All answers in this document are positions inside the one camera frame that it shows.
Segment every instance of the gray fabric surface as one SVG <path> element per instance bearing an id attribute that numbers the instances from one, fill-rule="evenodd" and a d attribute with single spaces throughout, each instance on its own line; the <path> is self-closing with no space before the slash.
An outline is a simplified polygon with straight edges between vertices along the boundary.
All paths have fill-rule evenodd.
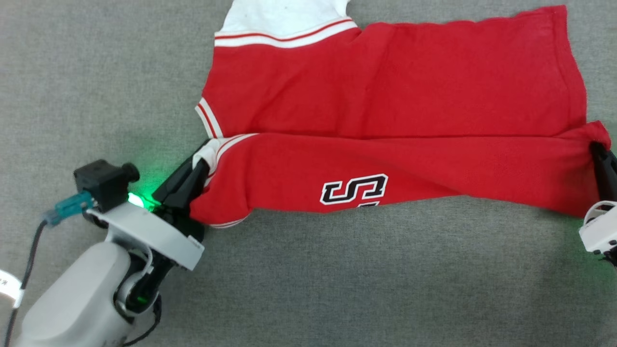
<path id="1" fill-rule="evenodd" d="M 513 15 L 551 0 L 354 0 L 375 22 Z M 617 1 L 568 1 L 589 118 L 617 134 Z M 133 161 L 161 182 L 204 137 L 193 111 L 229 1 L 0 1 L 0 268 L 23 272 L 73 169 Z M 579 221 L 466 197 L 331 215 L 257 211 L 209 232 L 162 290 L 155 346 L 614 346 L 617 276 Z M 104 232 L 43 236 L 23 315 Z M 9 314 L 0 301 L 0 324 Z"/>

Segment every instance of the green light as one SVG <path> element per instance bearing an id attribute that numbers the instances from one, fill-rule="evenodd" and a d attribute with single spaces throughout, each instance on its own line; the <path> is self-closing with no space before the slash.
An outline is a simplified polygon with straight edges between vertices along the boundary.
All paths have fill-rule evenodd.
<path id="1" fill-rule="evenodd" d="M 133 193 L 128 193 L 128 202 L 135 206 L 144 207 L 144 201 Z"/>
<path id="2" fill-rule="evenodd" d="M 160 205 L 157 201 L 149 200 L 134 193 L 128 193 L 128 202 L 135 206 L 143 207 L 150 212 Z"/>

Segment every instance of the black cable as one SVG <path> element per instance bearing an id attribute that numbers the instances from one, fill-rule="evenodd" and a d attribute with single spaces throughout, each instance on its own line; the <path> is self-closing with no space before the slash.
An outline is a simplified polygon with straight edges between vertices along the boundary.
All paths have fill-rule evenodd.
<path id="1" fill-rule="evenodd" d="M 23 275 L 22 287 L 21 290 L 26 290 L 26 286 L 28 285 L 28 281 L 30 281 L 30 275 L 32 274 L 32 268 L 35 264 L 35 255 L 36 249 L 38 248 L 39 240 L 41 239 L 41 234 L 43 234 L 43 229 L 47 225 L 47 220 L 42 221 L 38 228 L 36 228 L 35 237 L 32 240 L 32 246 L 30 247 L 30 255 L 28 256 L 28 264 L 26 265 L 26 271 Z M 4 347 L 9 347 L 10 344 L 10 336 L 13 333 L 13 326 L 15 325 L 15 320 L 17 319 L 17 311 L 18 307 L 14 308 L 10 314 L 9 324 L 6 327 L 6 336 L 4 337 Z"/>
<path id="2" fill-rule="evenodd" d="M 152 305 L 152 308 L 154 310 L 154 324 L 152 324 L 150 329 L 148 329 L 148 331 L 143 333 L 140 337 L 136 338 L 135 340 L 133 340 L 131 342 L 127 342 L 127 343 L 125 343 L 122 346 L 124 346 L 124 347 L 133 346 L 137 342 L 139 342 L 139 341 L 145 339 L 146 337 L 148 337 L 148 335 L 150 335 L 150 333 L 153 332 L 154 329 L 156 329 L 156 327 L 160 323 L 160 316 L 163 313 L 163 301 L 162 301 L 162 299 L 160 297 L 160 294 L 159 294 L 159 297 L 156 298 L 156 301 L 154 301 L 154 305 Z"/>

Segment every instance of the red jersey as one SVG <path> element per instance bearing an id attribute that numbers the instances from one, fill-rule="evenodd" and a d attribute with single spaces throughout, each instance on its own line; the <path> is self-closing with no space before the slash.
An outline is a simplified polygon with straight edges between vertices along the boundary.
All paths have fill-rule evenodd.
<path id="1" fill-rule="evenodd" d="M 212 168 L 191 216 L 467 194 L 583 215 L 596 200 L 566 8 L 359 29 L 346 1 L 235 0 L 196 107 Z"/>

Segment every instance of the teal connector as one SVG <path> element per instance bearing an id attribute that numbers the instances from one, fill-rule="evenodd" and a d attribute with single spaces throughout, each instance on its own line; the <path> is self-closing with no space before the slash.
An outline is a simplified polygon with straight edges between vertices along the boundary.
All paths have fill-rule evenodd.
<path id="1" fill-rule="evenodd" d="M 76 214 L 81 214 L 87 209 L 94 207 L 92 195 L 87 191 L 73 195 L 68 199 L 57 203 L 53 210 L 45 212 L 43 219 L 47 220 L 48 226 L 55 227 L 66 218 Z"/>

